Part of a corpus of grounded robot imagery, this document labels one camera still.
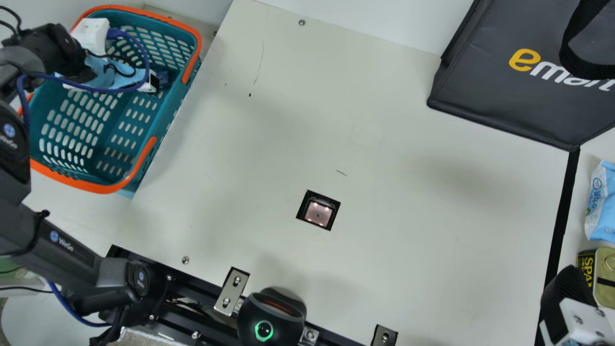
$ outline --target white wall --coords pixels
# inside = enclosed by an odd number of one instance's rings
[[[472,4],[472,0],[257,1],[437,55]]]
[[[145,0],[150,6],[220,26],[232,0]]]

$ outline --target green light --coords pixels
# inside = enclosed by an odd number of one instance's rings
[[[259,328],[261,327],[261,325],[263,323],[267,323],[269,325],[269,327],[271,328],[271,330],[269,331],[269,335],[263,337],[258,333]],[[273,326],[271,325],[271,323],[269,321],[260,321],[259,323],[256,324],[256,326],[254,326],[254,335],[256,335],[256,339],[260,342],[265,342],[269,339],[271,339],[271,337],[273,336]]]

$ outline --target wet wipes package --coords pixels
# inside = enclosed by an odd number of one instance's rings
[[[615,166],[602,161],[592,173],[585,216],[585,235],[589,240],[615,243]]]

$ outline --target emart logo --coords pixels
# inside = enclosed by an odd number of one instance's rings
[[[531,76],[538,76],[542,73],[541,78],[546,81],[554,77],[553,81],[556,83],[564,82],[569,86],[583,86],[593,87],[597,86],[599,90],[611,91],[611,87],[615,84],[615,79],[598,79],[589,80],[570,76],[570,73],[566,71],[562,66],[558,66],[550,62],[542,62],[541,56],[535,50],[522,48],[516,51],[512,58],[508,61],[508,65],[517,71],[527,72],[531,71]]]

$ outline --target black shopping bag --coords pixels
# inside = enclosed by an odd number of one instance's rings
[[[577,150],[615,126],[613,32],[615,1],[475,0],[427,104]]]

